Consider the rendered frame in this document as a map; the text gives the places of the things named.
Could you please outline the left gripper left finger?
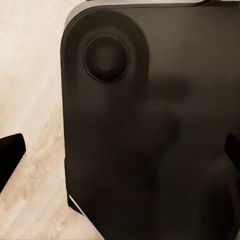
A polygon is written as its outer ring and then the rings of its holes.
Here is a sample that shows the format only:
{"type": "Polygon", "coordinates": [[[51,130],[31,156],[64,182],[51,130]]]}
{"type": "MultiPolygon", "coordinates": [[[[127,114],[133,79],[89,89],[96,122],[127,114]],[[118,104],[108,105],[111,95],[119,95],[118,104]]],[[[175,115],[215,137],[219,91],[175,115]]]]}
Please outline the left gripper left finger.
{"type": "Polygon", "coordinates": [[[21,133],[0,138],[0,193],[26,152],[21,133]]]}

